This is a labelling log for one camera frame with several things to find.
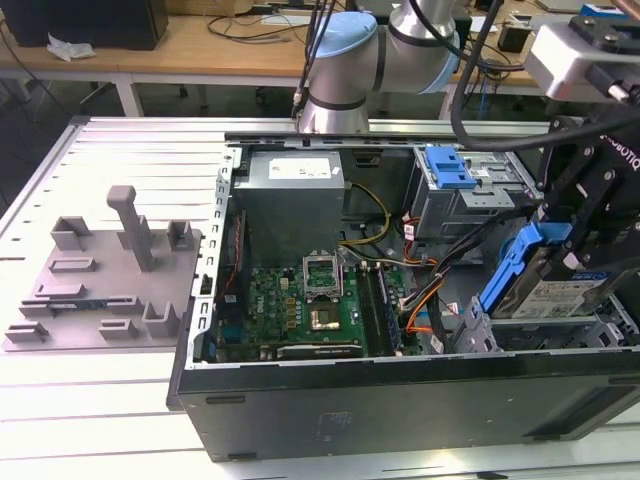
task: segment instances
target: white label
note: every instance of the white label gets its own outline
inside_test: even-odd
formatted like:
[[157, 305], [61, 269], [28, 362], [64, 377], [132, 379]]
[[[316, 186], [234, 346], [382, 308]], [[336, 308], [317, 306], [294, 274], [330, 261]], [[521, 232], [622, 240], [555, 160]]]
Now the white label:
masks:
[[274, 158], [269, 161], [270, 180], [331, 178], [328, 158]]
[[409, 240], [410, 242], [413, 242], [416, 239], [415, 228], [413, 228], [413, 225], [404, 226], [404, 238]]
[[441, 312], [441, 315], [443, 317], [445, 315], [458, 315], [460, 313], [457, 302], [447, 303], [447, 307], [448, 307], [447, 309]]
[[51, 310], [75, 310], [78, 308], [75, 303], [54, 303], [47, 306]]
[[431, 335], [431, 346], [438, 353], [444, 352], [444, 345], [435, 335]]
[[540, 282], [514, 312], [513, 318], [568, 317], [582, 305], [584, 293], [605, 280]]
[[491, 175], [489, 175], [489, 172], [487, 171], [486, 168], [480, 167], [480, 168], [470, 168], [469, 169], [469, 173], [471, 174], [471, 176], [473, 177], [491, 177]]

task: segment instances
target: desk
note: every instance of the desk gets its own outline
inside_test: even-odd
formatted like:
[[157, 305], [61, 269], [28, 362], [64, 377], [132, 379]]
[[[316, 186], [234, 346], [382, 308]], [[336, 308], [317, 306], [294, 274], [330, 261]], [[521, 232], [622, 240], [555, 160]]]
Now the desk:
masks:
[[[506, 122], [467, 127], [471, 135], [547, 129]], [[371, 128], [451, 134], [443, 121], [373, 120]], [[105, 194], [112, 184], [131, 184], [151, 228], [166, 228], [168, 218], [203, 228], [224, 132], [249, 130], [293, 132], [294, 125], [283, 119], [96, 118], [68, 127], [0, 220], [0, 332], [19, 315], [19, 300], [54, 245], [49, 232], [60, 215], [83, 215], [91, 229], [118, 229]], [[0, 478], [113, 480], [144, 472], [153, 480], [462, 479], [494, 471], [519, 480], [637, 479], [640, 407], [577, 442], [213, 464], [187, 415], [164, 405], [172, 362], [169, 350], [0, 350]]]
[[[520, 13], [540, 12], [538, 7], [530, 3], [508, 0], [501, 9], [500, 19], [515, 9]], [[272, 31], [273, 28], [260, 24], [250, 27], [234, 26], [233, 33], [255, 34]], [[304, 29], [298, 32], [302, 38], [304, 33]], [[154, 51], [98, 48], [95, 57], [70, 63], [55, 58], [45, 48], [22, 48], [13, 38], [9, 41], [18, 57], [39, 79], [114, 83], [125, 115], [142, 116], [136, 83], [296, 86], [304, 61], [303, 45], [292, 33], [286, 35], [291, 37], [291, 42], [245, 45], [212, 35], [208, 32], [203, 17], [172, 16], [166, 34]], [[490, 35], [488, 43], [495, 46], [497, 36], [498, 34]], [[486, 56], [499, 58], [493, 52], [487, 52]], [[524, 60], [525, 55], [510, 54], [509, 57], [516, 63]], [[0, 46], [0, 77], [29, 78], [3, 46]], [[450, 106], [450, 98], [458, 79], [459, 73], [445, 89], [446, 108], [441, 116], [448, 111], [447, 105]], [[511, 74], [497, 93], [539, 95], [540, 91], [527, 73], [518, 72]]]

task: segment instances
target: floor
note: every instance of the floor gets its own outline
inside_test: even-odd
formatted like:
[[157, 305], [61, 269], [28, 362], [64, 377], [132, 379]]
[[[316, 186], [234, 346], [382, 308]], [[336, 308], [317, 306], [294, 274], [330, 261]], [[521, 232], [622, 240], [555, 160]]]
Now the floor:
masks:
[[[51, 146], [64, 130], [69, 117], [46, 95], [43, 88], [31, 82], [31, 101], [21, 104], [0, 81], [0, 216], [18, 195]], [[88, 83], [45, 82], [45, 85], [70, 114], [80, 112], [79, 103], [91, 90]], [[187, 86], [189, 96], [181, 98], [173, 85], [139, 85], [145, 114], [162, 117], [288, 117], [293, 90], [265, 88], [264, 102], [256, 102], [256, 89], [251, 87], [209, 86], [209, 108], [201, 111], [195, 86]], [[369, 114], [382, 117], [377, 109], [380, 95], [368, 98]], [[385, 118], [435, 119], [442, 103], [441, 94], [415, 96], [394, 94]], [[479, 115], [480, 95], [468, 103], [465, 118]], [[485, 120], [544, 120], [542, 99], [492, 96], [485, 99]], [[122, 108], [115, 90], [95, 99], [87, 107], [93, 116], [121, 116]]]

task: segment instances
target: aluminum extrusion table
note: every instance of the aluminum extrusion table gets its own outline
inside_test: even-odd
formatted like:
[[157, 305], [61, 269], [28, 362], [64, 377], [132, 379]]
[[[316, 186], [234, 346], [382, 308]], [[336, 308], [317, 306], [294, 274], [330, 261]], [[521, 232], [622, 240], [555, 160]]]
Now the aluminum extrusion table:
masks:
[[[495, 136], [532, 135], [547, 127], [470, 123], [468, 128]], [[374, 121], [372, 129], [450, 132], [439, 121]], [[53, 246], [49, 231], [60, 215], [83, 215], [91, 229], [119, 228], [104, 201], [114, 183], [135, 186], [136, 208], [151, 228], [174, 218], [203, 226], [224, 132], [247, 130], [293, 131], [293, 125], [95, 118], [69, 126], [0, 220], [0, 323], [19, 315], [17, 305]], [[0, 478], [113, 480], [142, 472], [154, 480], [477, 478], [477, 472], [487, 471], [517, 479], [639, 475], [640, 407], [577, 442], [213, 464], [187, 415], [165, 407], [172, 362], [173, 352], [166, 349], [0, 352]], [[429, 425], [424, 429], [429, 435]]]

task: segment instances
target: black plastic front panel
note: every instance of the black plastic front panel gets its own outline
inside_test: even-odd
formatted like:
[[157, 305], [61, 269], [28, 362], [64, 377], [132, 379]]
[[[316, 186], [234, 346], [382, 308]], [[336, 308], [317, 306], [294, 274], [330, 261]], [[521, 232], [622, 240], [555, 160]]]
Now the black plastic front panel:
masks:
[[189, 370], [179, 395], [227, 461], [575, 439], [638, 385], [640, 353], [621, 352]]

